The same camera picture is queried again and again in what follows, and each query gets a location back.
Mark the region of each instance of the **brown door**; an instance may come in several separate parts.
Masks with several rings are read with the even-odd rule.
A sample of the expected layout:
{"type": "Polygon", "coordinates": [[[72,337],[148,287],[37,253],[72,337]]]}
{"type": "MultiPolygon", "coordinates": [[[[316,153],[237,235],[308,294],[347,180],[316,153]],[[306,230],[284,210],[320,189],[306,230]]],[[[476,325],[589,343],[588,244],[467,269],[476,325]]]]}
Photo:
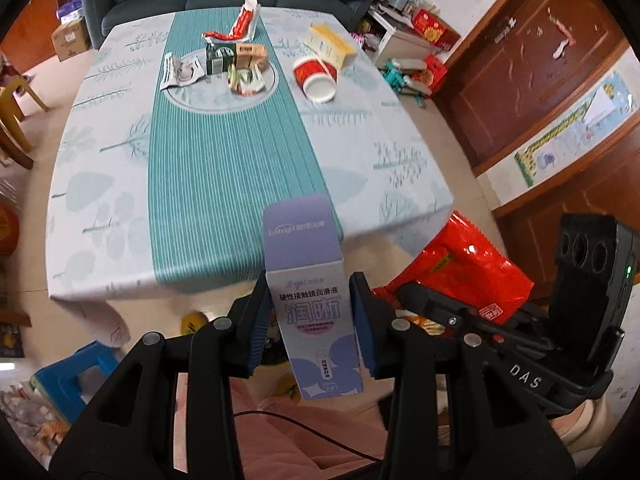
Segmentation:
{"type": "Polygon", "coordinates": [[[56,10],[69,0],[30,0],[2,40],[2,50],[20,72],[56,55],[51,34],[60,25],[56,10]]]}
{"type": "Polygon", "coordinates": [[[563,213],[612,214],[640,231],[640,112],[631,130],[603,153],[592,155],[579,173],[496,221],[510,259],[535,282],[532,299],[551,294],[556,277],[554,256],[563,213]]]}
{"type": "Polygon", "coordinates": [[[550,114],[621,39],[600,0],[508,0],[451,67],[436,104],[477,166],[550,114]],[[576,41],[559,59],[566,37],[553,19],[576,41]]]}

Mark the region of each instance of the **red plastic bag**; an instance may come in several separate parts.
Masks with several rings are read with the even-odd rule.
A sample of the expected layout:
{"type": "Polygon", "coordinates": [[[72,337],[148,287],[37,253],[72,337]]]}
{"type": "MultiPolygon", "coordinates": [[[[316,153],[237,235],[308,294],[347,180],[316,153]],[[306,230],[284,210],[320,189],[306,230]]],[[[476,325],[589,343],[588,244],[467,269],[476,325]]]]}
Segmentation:
{"type": "Polygon", "coordinates": [[[527,301],[533,287],[524,272],[458,211],[398,277],[372,292],[401,309],[395,294],[410,282],[474,306],[497,324],[505,323],[527,301]]]}

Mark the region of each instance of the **contact lens solution box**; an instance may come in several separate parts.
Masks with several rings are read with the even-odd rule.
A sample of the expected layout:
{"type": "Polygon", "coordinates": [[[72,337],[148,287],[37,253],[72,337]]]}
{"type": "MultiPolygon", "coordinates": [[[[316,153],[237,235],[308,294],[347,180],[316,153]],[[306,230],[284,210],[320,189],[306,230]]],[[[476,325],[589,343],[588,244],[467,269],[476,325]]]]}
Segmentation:
{"type": "Polygon", "coordinates": [[[264,210],[267,282],[289,361],[306,400],[362,391],[349,284],[326,194],[264,210]]]}

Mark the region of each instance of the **red and white cup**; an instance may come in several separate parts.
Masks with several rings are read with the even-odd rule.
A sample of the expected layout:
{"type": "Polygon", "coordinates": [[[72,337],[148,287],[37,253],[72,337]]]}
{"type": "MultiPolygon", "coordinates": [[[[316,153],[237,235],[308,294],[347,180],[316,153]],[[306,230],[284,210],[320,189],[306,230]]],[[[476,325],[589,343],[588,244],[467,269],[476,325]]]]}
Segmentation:
{"type": "Polygon", "coordinates": [[[299,57],[293,63],[293,73],[311,102],[325,103],[334,98],[338,71],[331,63],[318,56],[299,57]]]}

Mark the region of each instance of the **silver bolt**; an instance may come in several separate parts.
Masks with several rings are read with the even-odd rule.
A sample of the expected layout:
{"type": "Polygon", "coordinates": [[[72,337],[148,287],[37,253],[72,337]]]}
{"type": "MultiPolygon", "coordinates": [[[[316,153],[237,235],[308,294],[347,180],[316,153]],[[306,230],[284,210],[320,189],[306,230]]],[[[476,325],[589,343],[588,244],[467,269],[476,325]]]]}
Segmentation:
{"type": "Polygon", "coordinates": [[[411,328],[411,323],[409,323],[404,317],[398,317],[391,322],[391,326],[394,330],[398,330],[398,332],[404,332],[411,328]]]}
{"type": "Polygon", "coordinates": [[[158,332],[147,332],[142,336],[142,342],[147,346],[153,346],[160,341],[160,334],[158,332]]]}
{"type": "Polygon", "coordinates": [[[213,327],[216,330],[228,330],[233,325],[233,321],[231,321],[228,317],[218,317],[213,320],[213,327]]]}
{"type": "Polygon", "coordinates": [[[482,344],[482,338],[478,334],[474,334],[472,332],[465,334],[462,341],[464,341],[466,345],[471,346],[471,348],[475,348],[482,344]]]}

